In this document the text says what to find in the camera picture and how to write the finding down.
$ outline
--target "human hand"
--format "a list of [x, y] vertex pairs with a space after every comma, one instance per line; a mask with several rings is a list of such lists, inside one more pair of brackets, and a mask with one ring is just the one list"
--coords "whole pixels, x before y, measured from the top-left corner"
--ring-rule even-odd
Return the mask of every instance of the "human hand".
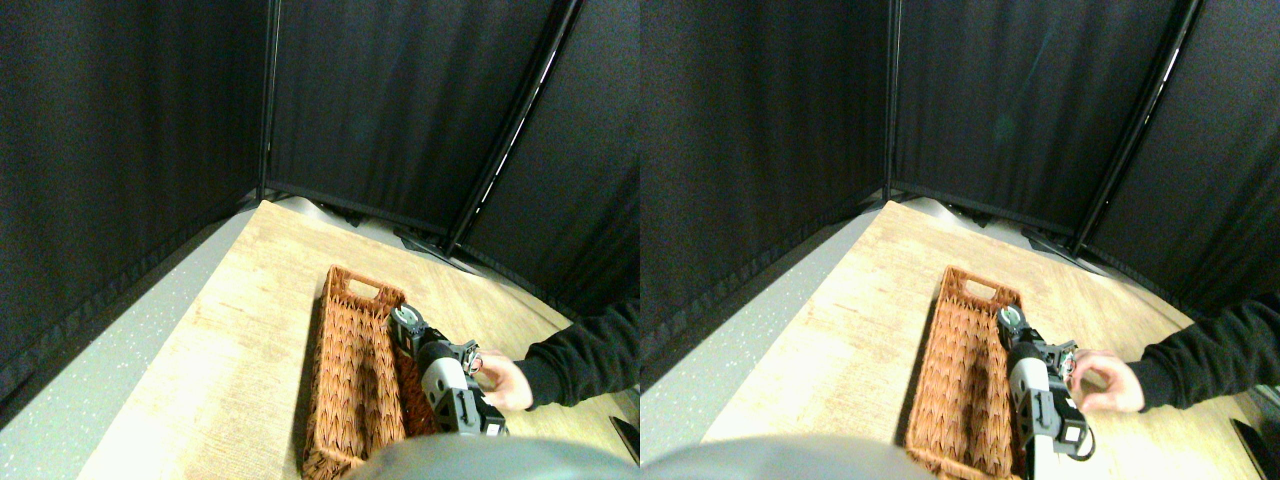
[[486, 403], [499, 410], [525, 410], [534, 404], [529, 379], [509, 357], [495, 349], [481, 349], [476, 362], [477, 371], [493, 383], [484, 392]]
[[[1093, 371], [1106, 381], [1102, 392], [1093, 392], [1080, 396], [1080, 380], [1084, 374]], [[1082, 412], [1137, 412], [1147, 404], [1142, 396], [1142, 384], [1133, 369], [1125, 365], [1114, 352], [1082, 349], [1075, 353], [1075, 370], [1071, 371], [1071, 390], [1080, 398]]]

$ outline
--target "light wood tabletop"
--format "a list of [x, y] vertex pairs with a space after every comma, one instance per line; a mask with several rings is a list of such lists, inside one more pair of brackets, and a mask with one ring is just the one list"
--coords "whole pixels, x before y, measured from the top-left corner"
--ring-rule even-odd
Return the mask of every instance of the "light wood tabletop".
[[[335, 264], [401, 288], [451, 340], [513, 358], [568, 325], [522, 291], [262, 202], [79, 476], [297, 479], [308, 333]], [[609, 422], [622, 417], [613, 396], [506, 415], [515, 436], [628, 458]]]
[[[1012, 287], [1051, 343], [1126, 361], [1192, 324], [1149, 292], [888, 204], [768, 349], [703, 442], [762, 434], [846, 434], [901, 447], [908, 389], [947, 265]], [[1097, 453], [1062, 456], [1076, 479], [1257, 477], [1230, 419], [1233, 397], [1189, 410], [1093, 413]]]

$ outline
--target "woven basket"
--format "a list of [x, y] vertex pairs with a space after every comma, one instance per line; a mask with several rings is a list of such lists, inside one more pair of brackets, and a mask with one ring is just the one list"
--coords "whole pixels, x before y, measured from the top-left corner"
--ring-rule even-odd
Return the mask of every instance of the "woven basket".
[[[969, 282], [995, 289], [980, 298]], [[916, 379], [905, 447], [942, 479], [1018, 479], [1021, 453], [1012, 447], [1007, 353], [996, 314], [1021, 306], [1018, 292], [955, 266], [942, 276]]]
[[[378, 289], [352, 292], [352, 280]], [[337, 265], [324, 287], [302, 477], [338, 479], [378, 449], [435, 431], [413, 361], [387, 334], [404, 293]]]

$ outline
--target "black backdrop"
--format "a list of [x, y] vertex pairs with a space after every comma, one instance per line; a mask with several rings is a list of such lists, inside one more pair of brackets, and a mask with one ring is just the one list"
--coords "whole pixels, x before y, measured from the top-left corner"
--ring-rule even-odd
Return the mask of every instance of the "black backdrop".
[[550, 6], [285, 1], [268, 186], [443, 234]]
[[1280, 291], [1280, 4], [1207, 1], [1091, 250], [1213, 314]]
[[0, 8], [0, 398], [257, 184], [265, 13]]
[[465, 250], [573, 317], [639, 282], [634, 0], [582, 4]]
[[886, 26], [883, 4], [835, 0], [641, 14], [643, 385], [883, 182]]
[[906, 1], [895, 188], [1074, 233], [1172, 6]]

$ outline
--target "basket handle hole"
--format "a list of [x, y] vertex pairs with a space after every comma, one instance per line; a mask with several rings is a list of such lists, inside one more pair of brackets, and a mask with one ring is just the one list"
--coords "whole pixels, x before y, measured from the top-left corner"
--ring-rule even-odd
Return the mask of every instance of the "basket handle hole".
[[964, 291], [979, 300], [989, 301], [996, 298], [996, 289], [993, 287], [983, 285], [974, 280], [965, 280]]
[[367, 283], [364, 283], [364, 282], [360, 282], [360, 280], [356, 280], [356, 279], [351, 279], [351, 280], [347, 280], [347, 291], [351, 292], [352, 294], [357, 296], [357, 297], [378, 298], [378, 292], [380, 289], [378, 287], [370, 285]]

